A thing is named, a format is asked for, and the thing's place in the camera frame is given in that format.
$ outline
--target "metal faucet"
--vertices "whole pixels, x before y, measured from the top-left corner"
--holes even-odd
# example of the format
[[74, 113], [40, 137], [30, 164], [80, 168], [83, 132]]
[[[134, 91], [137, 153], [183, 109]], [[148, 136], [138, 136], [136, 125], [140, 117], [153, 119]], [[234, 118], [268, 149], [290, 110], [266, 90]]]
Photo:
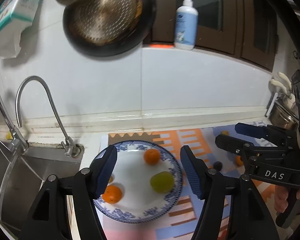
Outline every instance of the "metal faucet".
[[61, 119], [59, 117], [59, 114], [57, 112], [56, 106], [54, 105], [54, 102], [53, 102], [53, 99], [52, 99], [49, 87], [46, 84], [46, 82], [42, 78], [40, 78], [38, 76], [29, 76], [29, 77], [27, 77], [21, 83], [21, 85], [20, 85], [20, 87], [18, 89], [17, 97], [16, 97], [16, 116], [17, 116], [17, 123], [18, 123], [19, 127], [20, 128], [22, 127], [22, 119], [21, 119], [21, 114], [20, 114], [20, 98], [21, 98], [21, 93], [22, 93], [23, 89], [25, 88], [26, 84], [28, 84], [31, 80], [36, 80], [39, 83], [41, 83], [41, 85], [43, 85], [44, 89], [47, 92], [47, 96], [48, 96], [50, 105], [52, 107], [52, 110], [54, 112], [54, 115], [55, 115], [55, 117], [56, 117], [56, 119], [57, 119], [57, 121], [59, 123], [59, 126], [60, 126], [63, 134], [65, 135], [65, 138], [66, 138], [66, 140], [65, 140], [66, 143], [61, 142], [63, 148], [66, 151], [65, 154], [68, 155], [68, 156], [76, 157], [77, 155], [80, 154], [80, 148], [77, 147], [75, 145], [74, 141], [72, 140], [72, 138], [70, 136], [68, 136], [65, 128], [63, 127], [63, 124], [62, 124]]
[[15, 152], [17, 148], [20, 146], [23, 151], [26, 151], [29, 147], [26, 139], [22, 136], [21, 132], [19, 129], [13, 124], [8, 111], [6, 107], [3, 104], [3, 101], [0, 96], [0, 112], [4, 118], [4, 121], [6, 122], [7, 126], [9, 127], [11, 136], [12, 136], [12, 141], [6, 146], [11, 152]]

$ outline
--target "tissue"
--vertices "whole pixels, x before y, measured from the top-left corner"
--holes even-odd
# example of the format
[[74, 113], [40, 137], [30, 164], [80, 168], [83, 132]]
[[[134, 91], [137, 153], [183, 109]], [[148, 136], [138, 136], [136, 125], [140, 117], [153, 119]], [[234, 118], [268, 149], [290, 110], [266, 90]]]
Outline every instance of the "tissue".
[[32, 25], [40, 0], [4, 0], [0, 6], [0, 58], [20, 52], [21, 32]]

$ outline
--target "bottle label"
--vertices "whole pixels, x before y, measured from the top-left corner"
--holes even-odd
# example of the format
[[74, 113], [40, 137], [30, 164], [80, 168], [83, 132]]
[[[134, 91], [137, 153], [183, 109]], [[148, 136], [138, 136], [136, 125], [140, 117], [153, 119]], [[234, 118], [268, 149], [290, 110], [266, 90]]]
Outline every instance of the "bottle label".
[[198, 16], [189, 13], [177, 13], [175, 42], [194, 45]]

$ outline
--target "lime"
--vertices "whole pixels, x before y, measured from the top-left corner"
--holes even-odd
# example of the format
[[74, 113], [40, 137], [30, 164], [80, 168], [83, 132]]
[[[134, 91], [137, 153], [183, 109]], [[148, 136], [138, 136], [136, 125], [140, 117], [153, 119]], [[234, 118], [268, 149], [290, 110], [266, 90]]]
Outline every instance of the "lime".
[[150, 179], [153, 190], [157, 193], [168, 193], [173, 189], [174, 179], [170, 172], [160, 172]]

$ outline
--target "plate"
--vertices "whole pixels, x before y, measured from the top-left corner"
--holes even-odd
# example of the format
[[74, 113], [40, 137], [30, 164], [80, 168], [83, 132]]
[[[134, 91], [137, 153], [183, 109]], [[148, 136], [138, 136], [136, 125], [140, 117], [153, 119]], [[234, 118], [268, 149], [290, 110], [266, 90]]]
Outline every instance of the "plate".
[[[177, 202], [182, 190], [182, 172], [174, 156], [151, 142], [141, 140], [123, 141], [114, 144], [118, 151], [117, 163], [113, 170], [111, 184], [118, 186], [123, 193], [116, 204], [106, 203], [102, 197], [94, 204], [106, 216], [124, 223], [144, 223], [166, 214]], [[148, 149], [157, 149], [161, 160], [156, 165], [148, 165], [143, 154]], [[96, 158], [101, 158], [106, 149]], [[150, 179], [162, 171], [169, 171], [174, 178], [174, 187], [167, 194], [155, 192]]]

